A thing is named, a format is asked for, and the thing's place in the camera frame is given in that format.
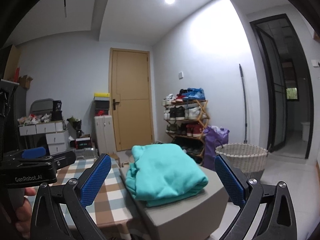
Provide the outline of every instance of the purple bag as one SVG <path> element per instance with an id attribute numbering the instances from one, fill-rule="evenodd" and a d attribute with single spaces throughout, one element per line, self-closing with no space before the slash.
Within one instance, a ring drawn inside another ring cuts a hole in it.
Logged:
<path id="1" fill-rule="evenodd" d="M 205 146 L 203 167 L 215 171 L 214 159 L 216 157 L 216 147 L 228 143 L 229 132 L 229 130 L 215 126 L 208 126 L 204 130 Z"/>

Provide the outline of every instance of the drawer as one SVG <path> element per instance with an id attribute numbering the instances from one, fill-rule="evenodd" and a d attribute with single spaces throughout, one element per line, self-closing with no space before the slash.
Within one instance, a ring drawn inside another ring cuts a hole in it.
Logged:
<path id="1" fill-rule="evenodd" d="M 48 145 L 50 155 L 56 154 L 56 153 L 62 153 L 67 150 L 67 144 L 66 143 L 58 143 L 58 144 L 51 144 Z"/>
<path id="2" fill-rule="evenodd" d="M 56 131 L 57 132 L 62 132 L 63 131 L 63 122 L 56 122 Z"/>
<path id="3" fill-rule="evenodd" d="M 19 132 L 21 136 L 37 134 L 35 125 L 20 126 Z"/>
<path id="4" fill-rule="evenodd" d="M 56 131 L 56 124 L 54 122 L 50 123 L 40 123 L 36 125 L 37 133 L 49 133 Z"/>
<path id="5" fill-rule="evenodd" d="M 47 138 L 47 144 L 65 143 L 65 132 L 47 133 L 45 137 Z"/>

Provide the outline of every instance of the textured blue pad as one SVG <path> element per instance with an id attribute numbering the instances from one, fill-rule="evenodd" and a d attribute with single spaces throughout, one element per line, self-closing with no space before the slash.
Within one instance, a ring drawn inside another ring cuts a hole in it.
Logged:
<path id="1" fill-rule="evenodd" d="M 23 159 L 36 159 L 45 156 L 46 152 L 43 147 L 24 150 L 21 154 Z"/>
<path id="2" fill-rule="evenodd" d="M 216 156 L 214 167 L 234 205 L 242 207 L 245 204 L 244 189 L 220 156 Z"/>
<path id="3" fill-rule="evenodd" d="M 110 170 L 111 158 L 106 155 L 80 190 L 80 203 L 83 207 L 92 205 Z"/>

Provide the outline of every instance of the window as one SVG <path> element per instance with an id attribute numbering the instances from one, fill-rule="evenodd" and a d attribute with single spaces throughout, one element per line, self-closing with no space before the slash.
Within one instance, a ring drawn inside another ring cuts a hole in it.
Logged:
<path id="1" fill-rule="evenodd" d="M 283 62 L 282 68 L 287 90 L 287 100 L 298 101 L 297 76 L 292 61 Z"/>

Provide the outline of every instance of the gray ottoman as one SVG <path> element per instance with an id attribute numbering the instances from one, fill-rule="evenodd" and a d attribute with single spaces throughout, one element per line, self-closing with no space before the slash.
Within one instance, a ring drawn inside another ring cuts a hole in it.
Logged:
<path id="1" fill-rule="evenodd" d="M 197 196 L 152 208 L 134 200 L 152 240 L 205 240 L 219 227 L 228 194 L 217 173 L 200 168 L 209 183 Z M 128 167 L 120 169 L 124 184 L 127 171 Z"/>

